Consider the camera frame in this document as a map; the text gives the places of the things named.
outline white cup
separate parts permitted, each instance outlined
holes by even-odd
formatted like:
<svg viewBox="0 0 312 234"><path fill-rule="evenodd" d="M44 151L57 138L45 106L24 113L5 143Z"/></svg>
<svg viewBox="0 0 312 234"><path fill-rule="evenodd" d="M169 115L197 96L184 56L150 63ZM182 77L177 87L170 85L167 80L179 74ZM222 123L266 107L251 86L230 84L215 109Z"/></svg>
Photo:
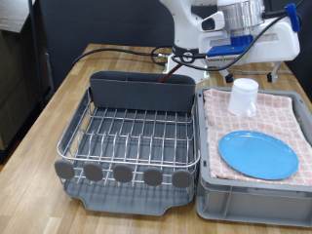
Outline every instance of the white cup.
<svg viewBox="0 0 312 234"><path fill-rule="evenodd" d="M258 88L259 85L254 80L235 80L228 110L237 116L254 117Z"/></svg>

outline gray container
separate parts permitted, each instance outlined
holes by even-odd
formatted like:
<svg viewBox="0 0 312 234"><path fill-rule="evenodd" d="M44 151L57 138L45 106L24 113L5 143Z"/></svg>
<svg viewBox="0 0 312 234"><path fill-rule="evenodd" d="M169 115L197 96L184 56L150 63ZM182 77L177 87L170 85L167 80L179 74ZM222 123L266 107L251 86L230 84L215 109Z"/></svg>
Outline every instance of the gray container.
<svg viewBox="0 0 312 234"><path fill-rule="evenodd" d="M208 89L230 92L231 89L201 87L197 90L201 153L197 187L197 212L205 219L258 222L311 227L312 187L245 182L211 178L204 115L204 94ZM295 92L266 91L261 93L292 99L293 112L300 127L312 143L311 113Z"/></svg>

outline plate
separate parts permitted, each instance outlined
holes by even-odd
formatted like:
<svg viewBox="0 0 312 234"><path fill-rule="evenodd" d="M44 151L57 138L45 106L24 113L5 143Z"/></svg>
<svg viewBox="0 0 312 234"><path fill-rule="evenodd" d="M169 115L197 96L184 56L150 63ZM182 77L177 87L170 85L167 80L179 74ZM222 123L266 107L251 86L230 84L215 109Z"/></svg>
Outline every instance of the plate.
<svg viewBox="0 0 312 234"><path fill-rule="evenodd" d="M230 133L221 139L218 150L232 168L255 178L286 178L299 166L298 157L288 145L259 132Z"/></svg>

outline dish towel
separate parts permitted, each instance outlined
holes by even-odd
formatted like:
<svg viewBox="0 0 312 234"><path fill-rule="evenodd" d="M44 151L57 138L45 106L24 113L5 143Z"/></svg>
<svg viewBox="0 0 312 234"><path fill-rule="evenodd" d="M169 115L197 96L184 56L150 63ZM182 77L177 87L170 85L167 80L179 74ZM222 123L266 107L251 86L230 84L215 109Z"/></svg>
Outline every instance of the dish towel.
<svg viewBox="0 0 312 234"><path fill-rule="evenodd" d="M293 103L290 97L258 94L256 115L251 118L237 117L227 110L231 98L230 92L207 90L204 98L210 177L312 186L312 148L293 114ZM231 168L220 156L218 144L225 135L235 131L257 131L280 139L298 156L298 171L284 179L262 180L243 175Z"/></svg>

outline metal wire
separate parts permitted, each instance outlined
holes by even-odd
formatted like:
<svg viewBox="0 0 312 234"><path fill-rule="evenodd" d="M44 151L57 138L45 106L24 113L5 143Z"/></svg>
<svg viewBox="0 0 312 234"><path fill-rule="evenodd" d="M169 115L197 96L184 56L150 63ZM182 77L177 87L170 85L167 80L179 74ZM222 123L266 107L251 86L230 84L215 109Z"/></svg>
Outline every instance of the metal wire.
<svg viewBox="0 0 312 234"><path fill-rule="evenodd" d="M60 142L58 144L60 156L73 162L77 183L86 178L83 171L86 162L101 165L102 185L115 181L112 172L116 164L133 168L132 187L144 183L143 172L148 167L162 170L164 181L161 185L172 185L171 177L176 170L188 170L192 174L196 171L199 157L191 151L195 141L191 114L108 108L92 110L89 100L77 122L63 151L59 149Z"/></svg>

